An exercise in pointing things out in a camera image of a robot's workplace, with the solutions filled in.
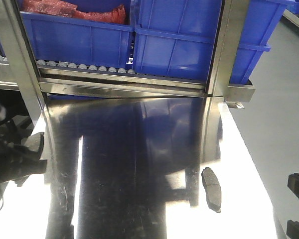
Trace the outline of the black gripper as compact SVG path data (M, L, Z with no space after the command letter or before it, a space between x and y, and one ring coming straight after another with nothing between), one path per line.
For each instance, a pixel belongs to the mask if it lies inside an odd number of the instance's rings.
M41 160L42 152L43 146L21 146L0 135L0 183L13 180L22 187L30 175L45 173L47 160Z

